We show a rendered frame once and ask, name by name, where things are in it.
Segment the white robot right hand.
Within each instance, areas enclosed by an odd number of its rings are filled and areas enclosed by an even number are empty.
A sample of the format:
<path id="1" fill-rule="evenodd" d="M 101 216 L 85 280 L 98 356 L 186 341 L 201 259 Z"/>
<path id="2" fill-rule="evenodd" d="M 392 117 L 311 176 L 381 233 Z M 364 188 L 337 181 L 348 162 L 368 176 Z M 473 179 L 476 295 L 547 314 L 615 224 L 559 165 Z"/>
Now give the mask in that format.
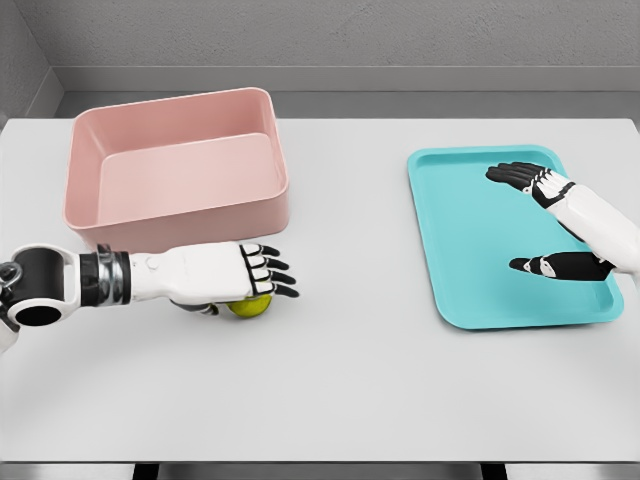
<path id="1" fill-rule="evenodd" d="M 560 252 L 514 258 L 509 267 L 556 280 L 604 281 L 612 272 L 626 273 L 625 227 L 631 221 L 590 188 L 541 165 L 512 162 L 487 169 L 485 176 L 530 196 L 571 235 L 585 243 L 584 252 Z"/>

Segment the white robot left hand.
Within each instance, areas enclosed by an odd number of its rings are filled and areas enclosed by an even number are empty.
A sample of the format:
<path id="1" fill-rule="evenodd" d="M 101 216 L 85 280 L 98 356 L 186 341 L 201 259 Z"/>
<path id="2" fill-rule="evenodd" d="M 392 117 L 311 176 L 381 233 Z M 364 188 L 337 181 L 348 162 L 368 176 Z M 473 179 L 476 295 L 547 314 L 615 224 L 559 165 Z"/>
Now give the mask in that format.
<path id="1" fill-rule="evenodd" d="M 264 244 L 224 242 L 179 248 L 169 255 L 167 265 L 164 294 L 176 305 L 201 305 L 213 315 L 220 304 L 249 297 L 300 296 L 280 251 Z"/>

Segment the yellow-green tennis ball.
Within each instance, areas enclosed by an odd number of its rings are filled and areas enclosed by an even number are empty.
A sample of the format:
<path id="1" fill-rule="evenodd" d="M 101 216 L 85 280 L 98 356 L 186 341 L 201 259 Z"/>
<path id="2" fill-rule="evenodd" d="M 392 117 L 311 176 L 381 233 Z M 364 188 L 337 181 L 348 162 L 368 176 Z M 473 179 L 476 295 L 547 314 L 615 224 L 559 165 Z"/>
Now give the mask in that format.
<path id="1" fill-rule="evenodd" d="M 249 297 L 239 301 L 227 302 L 227 308 L 237 317 L 249 319 L 255 318 L 266 312 L 271 304 L 272 296 L 261 295 Z"/>

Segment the pink rectangular basket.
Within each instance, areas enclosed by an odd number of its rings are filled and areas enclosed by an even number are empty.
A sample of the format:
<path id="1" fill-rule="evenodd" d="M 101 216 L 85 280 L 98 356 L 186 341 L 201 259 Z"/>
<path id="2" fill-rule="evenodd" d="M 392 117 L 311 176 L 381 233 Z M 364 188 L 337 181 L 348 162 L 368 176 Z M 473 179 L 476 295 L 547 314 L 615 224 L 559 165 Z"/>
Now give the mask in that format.
<path id="1" fill-rule="evenodd" d="M 271 96 L 247 87 L 78 115 L 63 217 L 89 246 L 155 253 L 278 233 L 288 191 Z"/>

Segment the blue rectangular tray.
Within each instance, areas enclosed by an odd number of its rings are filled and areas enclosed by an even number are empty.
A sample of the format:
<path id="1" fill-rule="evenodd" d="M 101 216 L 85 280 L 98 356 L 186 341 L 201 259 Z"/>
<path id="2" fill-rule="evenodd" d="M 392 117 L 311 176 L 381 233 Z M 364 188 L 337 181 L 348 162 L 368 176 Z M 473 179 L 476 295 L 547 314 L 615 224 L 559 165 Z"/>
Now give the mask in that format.
<path id="1" fill-rule="evenodd" d="M 605 323 L 624 310 L 614 277 L 545 279 L 510 268 L 514 258 L 584 251 L 529 196 L 486 178 L 514 161 L 565 171 L 537 145 L 431 148 L 408 159 L 408 175 L 436 306 L 466 330 Z"/>

